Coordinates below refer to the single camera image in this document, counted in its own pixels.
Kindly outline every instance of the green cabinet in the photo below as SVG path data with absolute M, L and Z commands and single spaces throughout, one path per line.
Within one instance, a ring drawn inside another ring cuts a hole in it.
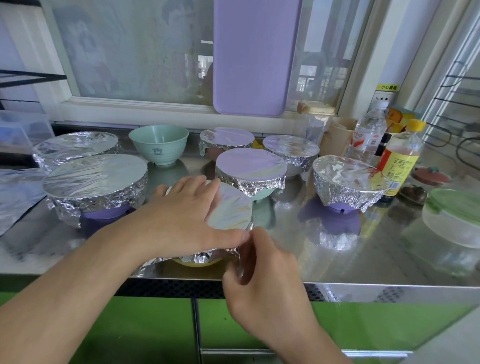
M 13 293 L 0 292 L 0 304 Z M 195 363 L 190 299 L 113 297 L 71 364 Z
M 230 316 L 224 300 L 198 300 L 202 348 L 265 346 Z M 473 307 L 405 303 L 312 303 L 322 327 L 342 349 L 414 350 Z

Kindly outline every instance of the yellow label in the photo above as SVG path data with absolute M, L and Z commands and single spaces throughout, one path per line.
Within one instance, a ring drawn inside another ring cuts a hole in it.
M 405 156 L 403 154 L 384 151 L 382 159 L 378 164 L 378 169 L 390 180 L 390 186 L 385 196 L 395 196 L 407 179 L 419 156 Z
M 377 91 L 388 91 L 388 92 L 398 92 L 400 90 L 400 85 L 395 84 L 378 84 Z
M 263 149 L 264 146 L 261 145 L 259 142 L 257 142 L 257 140 L 255 139 L 255 140 L 253 141 L 252 148 L 255 148 L 255 149 Z

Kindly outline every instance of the mint green bowl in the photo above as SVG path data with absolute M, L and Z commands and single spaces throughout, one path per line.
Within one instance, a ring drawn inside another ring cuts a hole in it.
M 260 192 L 257 192 L 254 196 L 248 196 L 248 198 L 250 199 L 250 201 L 258 201 L 262 198 L 270 196 L 273 191 L 275 191 L 275 188 L 264 188 Z
M 132 130 L 128 137 L 142 157 L 166 166 L 182 155 L 187 145 L 188 130 L 174 125 L 151 125 Z

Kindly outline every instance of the plastic water bottle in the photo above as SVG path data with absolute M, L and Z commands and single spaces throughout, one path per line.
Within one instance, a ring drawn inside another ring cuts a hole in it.
M 387 130 L 385 109 L 388 101 L 375 100 L 372 109 L 357 121 L 346 157 L 371 164 L 378 145 Z

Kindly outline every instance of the sauce bottle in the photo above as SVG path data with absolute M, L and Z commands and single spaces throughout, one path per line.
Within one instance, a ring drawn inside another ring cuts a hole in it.
M 382 196 L 382 202 L 391 202 L 407 179 L 423 148 L 421 132 L 426 122 L 411 119 L 407 129 L 389 140 L 378 163 L 378 169 L 390 180 L 390 186 Z

